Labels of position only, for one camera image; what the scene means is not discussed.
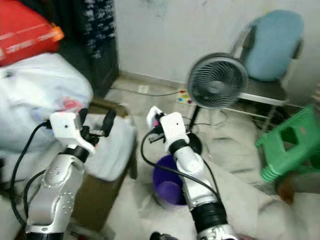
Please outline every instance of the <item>wall socket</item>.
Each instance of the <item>wall socket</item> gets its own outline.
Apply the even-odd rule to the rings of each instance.
[[[147,94],[148,92],[149,92],[149,85],[139,85],[138,86],[138,93]]]

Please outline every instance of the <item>fan grille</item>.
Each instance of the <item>fan grille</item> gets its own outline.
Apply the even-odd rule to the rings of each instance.
[[[224,108],[237,101],[247,82],[245,67],[231,57],[206,57],[192,68],[188,91],[203,108]]]

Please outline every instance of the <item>chair cushion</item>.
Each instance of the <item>chair cushion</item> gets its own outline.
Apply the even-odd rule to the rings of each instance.
[[[251,78],[271,82],[286,73],[301,40],[304,22],[295,12],[275,10],[259,18],[254,25],[254,46],[245,66]]]

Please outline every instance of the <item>red bag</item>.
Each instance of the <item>red bag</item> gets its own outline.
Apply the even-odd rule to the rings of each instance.
[[[59,27],[16,0],[0,0],[0,66],[58,50]]]

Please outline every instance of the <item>purple bucket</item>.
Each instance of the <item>purple bucket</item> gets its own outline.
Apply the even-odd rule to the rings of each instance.
[[[157,164],[178,170],[172,155],[164,156]],[[155,167],[153,184],[157,201],[162,207],[172,209],[187,204],[182,191],[183,182],[177,174]]]

